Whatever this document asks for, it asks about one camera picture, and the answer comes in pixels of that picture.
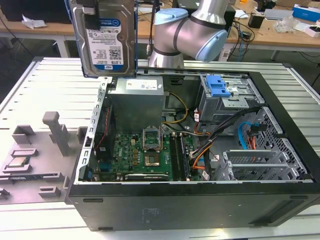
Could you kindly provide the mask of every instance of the wd hard drive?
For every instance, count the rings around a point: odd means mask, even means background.
[[[135,1],[69,0],[85,77],[134,76]]]

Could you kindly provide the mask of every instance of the metal slotted table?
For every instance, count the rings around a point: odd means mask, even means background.
[[[146,66],[146,60],[140,60]],[[260,72],[301,132],[320,156],[320,97],[291,67],[281,63],[202,63],[186,68]],[[18,124],[37,130],[46,111],[58,111],[69,130],[87,126],[101,79],[84,78],[78,58],[39,58],[33,61],[0,104],[0,164],[13,143]],[[279,227],[217,228],[163,231],[91,232],[77,210],[63,202],[0,205],[1,237],[56,238],[61,235],[102,239],[320,239],[320,205],[306,209]]]

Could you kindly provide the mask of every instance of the wooden workbench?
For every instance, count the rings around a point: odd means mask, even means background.
[[[247,3],[241,3],[239,0],[236,1],[235,7],[244,10],[246,13],[251,13],[257,3],[254,0],[248,0]],[[274,9],[278,10],[290,10],[289,7],[275,6]],[[249,18],[247,19],[236,19],[242,24],[248,26]],[[306,21],[303,19],[298,19],[300,22],[306,24],[315,24],[314,22]],[[274,45],[274,46],[292,46],[292,47],[310,47],[310,48],[320,48],[320,39],[311,37],[302,31],[296,30],[295,33],[292,32],[282,32],[278,33],[274,29],[275,21],[263,20],[261,28],[252,28],[255,33],[255,39],[250,44],[256,45]],[[241,27],[241,30],[249,32],[245,27]],[[238,32],[233,27],[230,32],[228,39],[229,43],[235,43],[238,40]]]
[[[164,8],[171,7],[171,3],[165,3]],[[236,1],[235,7],[251,13],[257,3],[254,0],[248,0],[247,3],[240,3]],[[289,10],[288,7],[276,6],[275,9]],[[7,21],[5,16],[0,11],[0,16],[5,21],[7,27],[18,38],[30,38],[30,39],[50,39],[55,40],[58,44],[59,51],[62,57],[68,57],[69,52],[66,47],[66,40],[75,40],[74,29],[71,24],[61,23],[47,23],[47,27],[30,29],[24,26],[21,22]],[[142,15],[139,17],[138,22],[138,42],[147,43],[150,35],[150,14]],[[241,23],[248,25],[249,19],[240,19]],[[275,21],[264,20],[260,29],[253,28],[255,32],[255,39],[250,43],[251,49],[267,49],[267,50],[279,50],[279,51],[301,51],[301,52],[320,52],[320,39],[313,38],[305,34],[304,32],[295,31],[277,33],[273,25]],[[0,22],[0,37],[12,37],[7,31],[5,26]],[[228,51],[234,47],[238,40],[237,30],[233,27],[231,29],[229,38],[225,45],[225,50]]]

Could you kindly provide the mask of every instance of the blue cable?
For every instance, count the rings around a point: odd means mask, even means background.
[[[240,143],[243,147],[244,150],[247,150],[247,145],[245,143],[245,140],[244,140],[244,136],[242,136],[242,127],[243,125],[245,124],[248,124],[249,126],[252,126],[252,123],[251,122],[248,122],[248,121],[244,121],[243,123],[241,123],[238,127],[238,136],[239,136],[239,140],[240,140]]]

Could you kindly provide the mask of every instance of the electronic equipment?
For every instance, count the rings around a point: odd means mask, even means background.
[[[22,15],[46,23],[70,24],[64,0],[0,0],[3,14],[8,21],[22,21]]]
[[[273,9],[276,5],[275,0],[254,0],[258,3],[258,12],[264,12],[266,9]]]
[[[259,29],[264,19],[265,19],[264,15],[251,14],[248,22],[248,26],[250,28]]]
[[[190,18],[191,14],[193,14],[198,9],[199,2],[200,1],[197,2],[194,0],[174,0],[173,7],[187,10]],[[228,34],[230,33],[230,29],[235,19],[235,15],[236,15],[236,10],[231,5],[228,5],[224,13],[224,20],[225,20],[224,29],[228,32]]]
[[[141,67],[94,106],[68,195],[91,231],[278,226],[320,198],[320,159],[258,72]]]

